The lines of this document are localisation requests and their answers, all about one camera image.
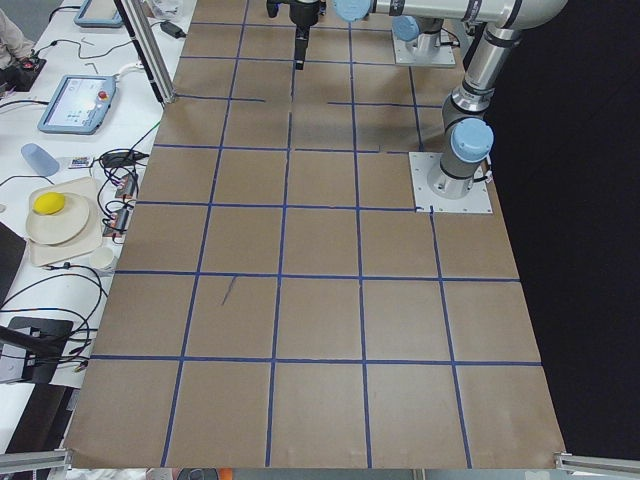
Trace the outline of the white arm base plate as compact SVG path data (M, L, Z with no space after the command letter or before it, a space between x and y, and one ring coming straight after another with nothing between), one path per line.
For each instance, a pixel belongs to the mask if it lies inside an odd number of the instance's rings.
M454 179L441 169L439 152L411 152L414 209L424 213L492 214L481 165L467 179Z

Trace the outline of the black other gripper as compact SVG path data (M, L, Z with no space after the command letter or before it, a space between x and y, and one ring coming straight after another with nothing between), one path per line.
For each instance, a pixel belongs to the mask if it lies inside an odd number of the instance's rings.
M297 26L295 32L294 64L296 70L303 70L309 43L310 28L318 23L319 17L326 13L327 2L321 0L267 0L266 10L269 18L275 18L281 4L289 6L289 18Z

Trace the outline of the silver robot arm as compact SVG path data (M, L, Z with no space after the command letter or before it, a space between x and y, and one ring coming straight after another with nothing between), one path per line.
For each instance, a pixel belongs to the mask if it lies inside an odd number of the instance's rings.
M483 116L494 84L511 51L527 29L541 26L564 8L564 1L334 1L336 14L356 22L370 14L393 19L396 37L411 42L416 36L437 34L446 19L485 25L479 41L465 57L465 76L445 100L442 118L445 147L427 175L436 195L459 200L475 182L475 172L493 145L493 131Z

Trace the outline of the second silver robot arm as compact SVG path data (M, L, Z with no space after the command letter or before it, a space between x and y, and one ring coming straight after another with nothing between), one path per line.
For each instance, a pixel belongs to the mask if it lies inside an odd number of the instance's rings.
M392 20L392 32L412 53L435 53L441 46L443 23L442 18L397 16Z

